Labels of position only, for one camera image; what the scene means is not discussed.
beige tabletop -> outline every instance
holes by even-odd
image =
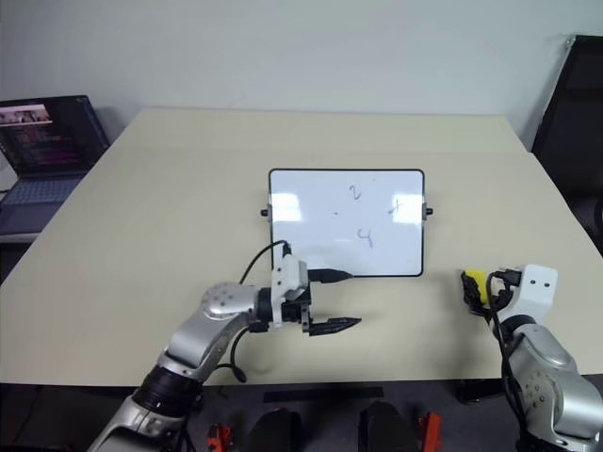
[[[238,280],[269,241],[259,211],[275,167],[421,168],[434,215],[423,276],[317,285],[316,320],[363,321],[247,335],[249,383],[495,377],[496,342],[459,272],[527,263],[560,271],[545,323],[582,373],[603,371],[603,261],[503,118],[151,109],[0,287],[0,380],[138,385],[204,290]],[[269,283],[268,258],[249,283]]]

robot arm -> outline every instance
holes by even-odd
[[[323,270],[337,281],[351,277]],[[310,280],[290,253],[272,270],[271,287],[222,282],[207,290],[197,311],[172,335],[142,385],[122,403],[89,452],[158,450],[186,422],[204,382],[242,329],[263,332],[269,323],[294,321],[310,335],[342,331],[360,321],[341,317],[313,324]],[[154,440],[151,443],[141,440]]]
[[[485,284],[487,305],[480,302],[478,283],[463,275],[465,302],[483,315],[500,337],[508,361],[510,388],[519,399],[519,450],[596,450],[603,428],[601,395],[579,372],[572,356],[542,322],[552,306],[557,271],[528,265],[523,271],[491,273]],[[496,296],[492,280],[502,283]]]

cable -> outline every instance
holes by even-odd
[[[245,327],[236,336],[235,341],[233,342],[233,346],[230,348],[230,362],[224,363],[224,364],[218,364],[216,366],[216,369],[231,369],[233,371],[233,374],[235,375],[235,378],[238,379],[241,383],[247,382],[247,375],[245,375],[245,372],[243,372],[243,369],[241,369],[238,365],[236,365],[236,360],[235,360],[236,346],[238,346],[238,342],[241,340],[241,337],[243,337],[243,335],[247,331],[249,331],[249,328]]]
[[[502,328],[500,327],[500,320],[498,319],[498,307],[492,297],[492,278],[498,276],[497,272],[490,273],[486,279],[486,294],[488,297],[488,303],[490,304],[490,310],[492,312],[492,320],[495,326],[495,337],[498,341],[498,347],[500,348],[500,354],[502,355],[502,363],[500,367],[500,376],[502,378],[502,385],[504,388],[505,397],[513,414],[517,418],[519,427],[521,430],[526,428],[526,415],[523,412],[521,397],[517,392],[515,377],[513,376],[513,370],[509,361],[509,353],[505,347],[504,340],[502,337]],[[505,283],[505,288],[508,290],[508,284]]]
[[[243,284],[245,282],[245,280],[247,279],[247,275],[249,275],[249,272],[252,270],[252,268],[255,265],[255,263],[257,262],[257,260],[260,257],[262,257],[262,254],[264,254],[268,250],[272,250],[277,245],[284,245],[284,251],[285,252],[287,252],[287,251],[291,252],[291,248],[289,246],[289,243],[286,240],[277,240],[276,242],[270,243],[269,245],[267,245],[266,247],[264,247],[262,250],[260,250],[257,254],[255,254],[255,257],[253,257],[252,261],[249,262],[249,265],[245,269],[245,273],[243,273],[243,276],[241,277],[241,279],[240,279],[240,281],[238,283],[239,284]]]
[[[21,426],[17,430],[17,433],[15,433],[15,436],[12,438],[11,444],[15,445],[17,443],[17,441],[19,441],[19,438],[25,431],[25,427],[27,427],[27,424],[29,424],[29,421],[31,420],[31,416],[34,413],[34,407],[36,406],[36,402],[38,401],[38,397],[40,397],[40,393],[41,393],[42,389],[43,389],[43,386],[36,386],[36,395],[34,395],[34,398],[31,401],[31,404],[29,405],[29,410],[27,411],[27,415],[25,416],[24,421],[21,423]]]

yellow object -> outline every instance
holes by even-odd
[[[488,293],[486,292],[486,272],[479,268],[466,268],[464,273],[470,276],[478,284],[478,290],[480,291],[481,304],[488,303]]]

white wall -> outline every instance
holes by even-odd
[[[2,0],[3,98],[87,93],[115,137],[146,105],[504,113],[529,147],[601,0]]]

